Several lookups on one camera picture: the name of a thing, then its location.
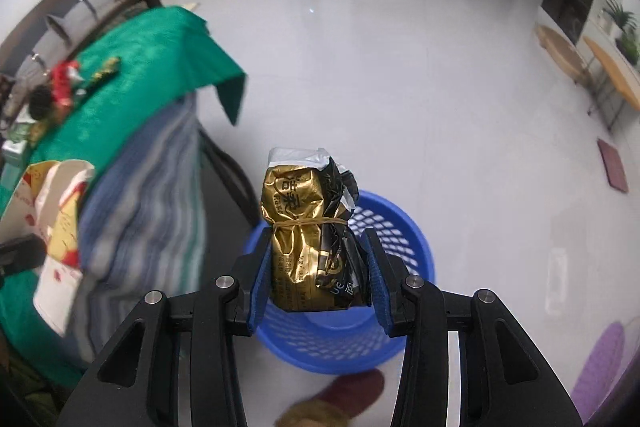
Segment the dark wooden sofa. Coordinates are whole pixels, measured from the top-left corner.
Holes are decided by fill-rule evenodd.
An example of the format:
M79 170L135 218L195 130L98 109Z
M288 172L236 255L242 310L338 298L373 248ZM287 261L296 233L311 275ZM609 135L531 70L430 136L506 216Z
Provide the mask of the dark wooden sofa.
M47 59L66 51L70 43L63 25L80 0L41 0L1 43L1 72L15 77L34 61L48 66Z

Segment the green tablecloth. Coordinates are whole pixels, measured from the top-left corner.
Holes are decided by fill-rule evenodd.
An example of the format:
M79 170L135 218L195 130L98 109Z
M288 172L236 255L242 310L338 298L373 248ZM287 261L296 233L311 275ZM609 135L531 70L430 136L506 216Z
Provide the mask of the green tablecloth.
M230 121L241 110L244 70L209 35L206 21L180 6L146 11L99 38L76 58L84 81L73 107L38 141L28 164L1 189L1 217L26 168L41 161L80 159L99 176L112 165L131 135L179 98L213 88ZM47 383L75 387L90 363L68 349L32 304L40 269L11 275L1 291L1 330L30 369Z

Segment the red plastic bag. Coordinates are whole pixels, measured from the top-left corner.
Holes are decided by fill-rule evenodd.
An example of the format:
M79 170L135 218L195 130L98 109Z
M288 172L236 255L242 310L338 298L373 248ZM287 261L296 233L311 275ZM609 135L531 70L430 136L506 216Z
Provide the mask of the red plastic bag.
M55 108L65 112L73 107L73 93L84 78L77 61L65 61L55 65L51 72L51 93Z

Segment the blue striped cloth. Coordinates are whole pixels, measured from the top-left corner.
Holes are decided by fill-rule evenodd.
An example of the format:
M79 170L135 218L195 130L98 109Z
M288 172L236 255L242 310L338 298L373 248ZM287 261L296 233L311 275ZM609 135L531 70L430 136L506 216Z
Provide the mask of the blue striped cloth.
M148 292L198 289L206 243L196 96L131 135L82 204L82 280L64 339L90 363Z

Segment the gold black snack bag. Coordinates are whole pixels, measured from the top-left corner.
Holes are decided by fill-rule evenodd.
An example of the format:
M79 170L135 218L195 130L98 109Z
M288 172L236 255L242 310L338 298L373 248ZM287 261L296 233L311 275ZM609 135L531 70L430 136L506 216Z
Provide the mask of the gold black snack bag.
M324 148L270 150L260 207L271 229L271 298L278 308L370 306L368 254L349 226L359 196L352 172Z

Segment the purple round floor mat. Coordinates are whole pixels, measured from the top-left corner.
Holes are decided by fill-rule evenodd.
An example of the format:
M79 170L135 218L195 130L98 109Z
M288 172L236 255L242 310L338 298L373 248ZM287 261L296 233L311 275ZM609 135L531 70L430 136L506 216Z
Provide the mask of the purple round floor mat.
M608 325L588 355L570 394L585 424L611 390L625 348L625 327L620 321Z

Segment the blue plastic waste basket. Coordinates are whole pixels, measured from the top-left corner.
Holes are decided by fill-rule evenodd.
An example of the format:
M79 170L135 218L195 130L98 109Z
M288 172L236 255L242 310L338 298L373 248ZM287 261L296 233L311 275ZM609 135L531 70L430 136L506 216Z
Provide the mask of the blue plastic waste basket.
M408 213L390 200L362 191L349 226L356 234L374 228L387 254L401 258L410 274L436 282L426 237ZM279 359L308 372L328 375L374 369L406 345L404 337L385 334L371 308L293 313L268 303L257 337Z

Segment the white red yellow snack bag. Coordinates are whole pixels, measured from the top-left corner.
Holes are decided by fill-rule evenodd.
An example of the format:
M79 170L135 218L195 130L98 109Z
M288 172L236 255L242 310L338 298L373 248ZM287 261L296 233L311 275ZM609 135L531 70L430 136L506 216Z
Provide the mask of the white red yellow snack bag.
M89 161L41 161L28 166L1 217L2 239L28 233L43 241L44 259L32 304L59 336L66 335L82 272L79 206L96 174Z

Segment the green potted plant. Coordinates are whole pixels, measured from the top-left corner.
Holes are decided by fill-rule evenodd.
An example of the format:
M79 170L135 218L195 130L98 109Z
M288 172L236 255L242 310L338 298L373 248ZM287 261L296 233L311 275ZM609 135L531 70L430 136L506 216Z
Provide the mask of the green potted plant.
M615 27L614 43L623 57L632 65L639 62L639 43L637 36L637 20L633 12L624 9L616 0L606 0L603 8Z

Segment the maroon rectangular floor mat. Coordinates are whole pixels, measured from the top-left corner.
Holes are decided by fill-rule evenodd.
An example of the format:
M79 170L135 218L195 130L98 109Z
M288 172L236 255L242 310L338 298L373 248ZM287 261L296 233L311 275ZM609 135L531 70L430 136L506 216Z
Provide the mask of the maroon rectangular floor mat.
M619 192L627 194L629 192L626 172L622 158L616 147L602 139L597 141L600 155L603 161L608 184Z

